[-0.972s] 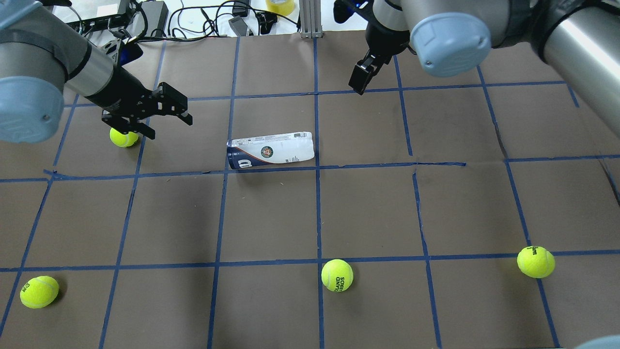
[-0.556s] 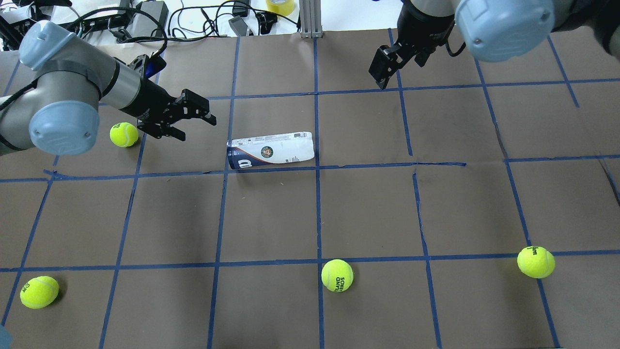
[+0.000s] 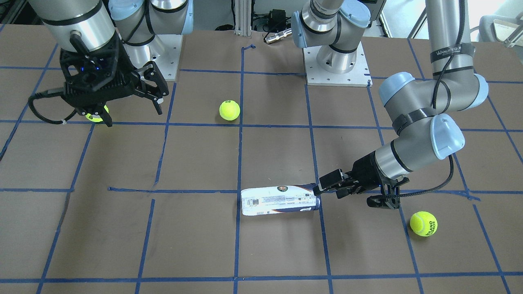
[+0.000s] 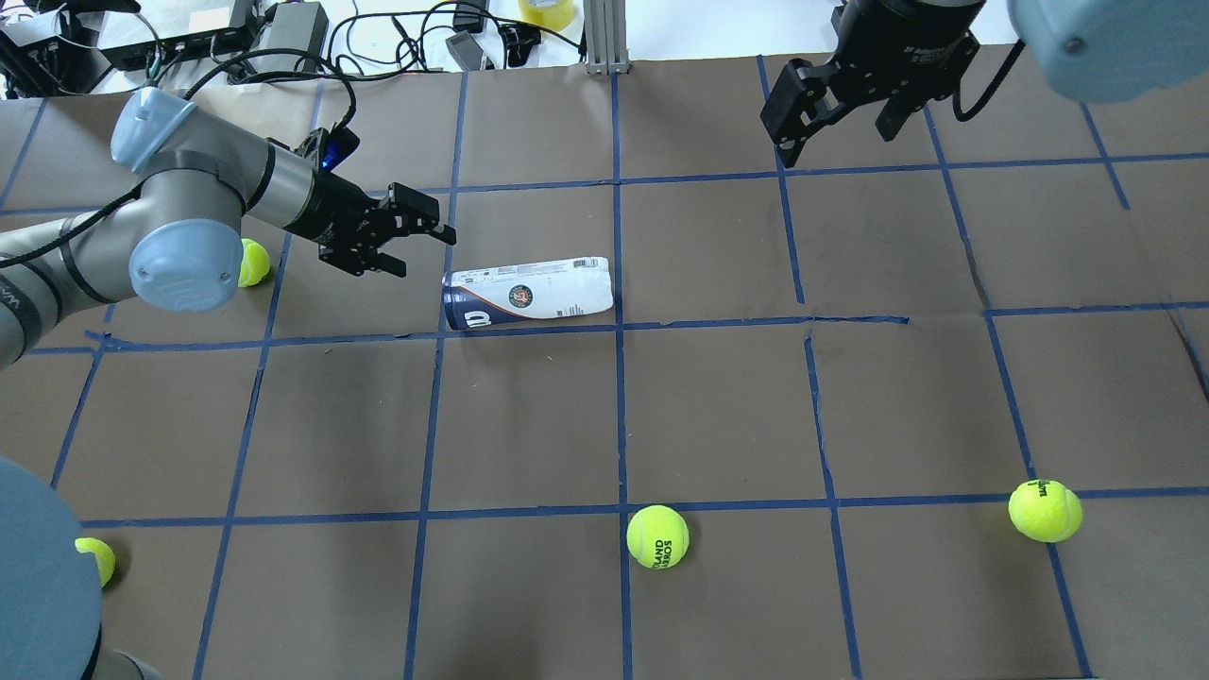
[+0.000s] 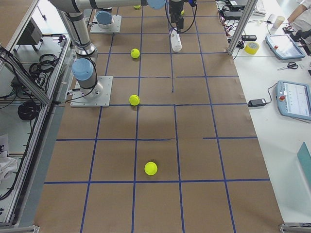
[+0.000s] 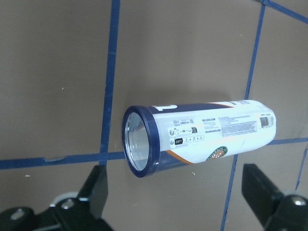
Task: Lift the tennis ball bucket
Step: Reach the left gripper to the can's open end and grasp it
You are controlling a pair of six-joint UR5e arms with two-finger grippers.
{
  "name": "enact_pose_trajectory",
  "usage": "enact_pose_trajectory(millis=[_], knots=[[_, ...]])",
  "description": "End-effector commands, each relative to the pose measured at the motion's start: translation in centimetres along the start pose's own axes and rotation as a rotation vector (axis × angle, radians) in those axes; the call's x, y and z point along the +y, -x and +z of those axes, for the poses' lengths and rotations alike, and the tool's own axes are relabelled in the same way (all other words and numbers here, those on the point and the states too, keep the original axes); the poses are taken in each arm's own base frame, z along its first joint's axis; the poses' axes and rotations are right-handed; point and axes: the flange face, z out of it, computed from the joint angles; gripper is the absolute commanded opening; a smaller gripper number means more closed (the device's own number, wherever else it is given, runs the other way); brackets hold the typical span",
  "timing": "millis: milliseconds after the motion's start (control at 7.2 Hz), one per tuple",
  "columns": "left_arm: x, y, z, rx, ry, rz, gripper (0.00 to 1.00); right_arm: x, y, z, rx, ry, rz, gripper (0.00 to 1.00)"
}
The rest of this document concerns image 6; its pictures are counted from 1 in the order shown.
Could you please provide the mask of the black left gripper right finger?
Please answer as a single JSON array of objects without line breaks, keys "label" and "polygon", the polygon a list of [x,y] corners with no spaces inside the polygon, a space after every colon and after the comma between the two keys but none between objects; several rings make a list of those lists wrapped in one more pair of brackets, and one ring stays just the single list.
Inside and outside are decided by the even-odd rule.
[{"label": "black left gripper right finger", "polygon": [[283,193],[255,164],[244,164],[242,195],[265,231],[306,231],[308,199]]}]

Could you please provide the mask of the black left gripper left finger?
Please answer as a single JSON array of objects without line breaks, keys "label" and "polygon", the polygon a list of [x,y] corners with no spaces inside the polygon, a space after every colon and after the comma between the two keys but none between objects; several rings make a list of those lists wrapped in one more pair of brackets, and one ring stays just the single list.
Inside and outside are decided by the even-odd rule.
[{"label": "black left gripper left finger", "polygon": [[102,213],[108,196],[106,166],[94,166],[78,192],[58,195],[50,204],[62,231],[106,231]]}]

